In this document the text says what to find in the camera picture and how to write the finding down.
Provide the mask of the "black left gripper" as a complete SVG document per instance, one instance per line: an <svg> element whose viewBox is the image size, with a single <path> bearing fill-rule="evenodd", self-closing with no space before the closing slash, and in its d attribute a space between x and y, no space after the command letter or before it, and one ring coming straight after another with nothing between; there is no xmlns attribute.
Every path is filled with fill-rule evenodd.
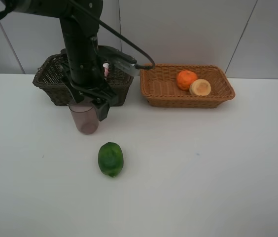
<svg viewBox="0 0 278 237"><path fill-rule="evenodd" d="M75 102L81 102L84 97L91 99L99 121L106 119L110 106L117 104L117 94L104 76L87 78L83 85L74 82L71 76L62 77L61 82Z"/></svg>

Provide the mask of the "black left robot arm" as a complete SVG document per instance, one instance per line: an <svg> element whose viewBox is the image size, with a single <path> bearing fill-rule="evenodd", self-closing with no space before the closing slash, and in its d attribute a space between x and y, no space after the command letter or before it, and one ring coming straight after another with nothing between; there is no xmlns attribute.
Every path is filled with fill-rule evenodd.
<svg viewBox="0 0 278 237"><path fill-rule="evenodd" d="M98 49L101 0L4 0L5 11L58 18L67 57L64 84L76 102L93 99L97 108L113 106L118 96L104 79L104 57Z"/></svg>

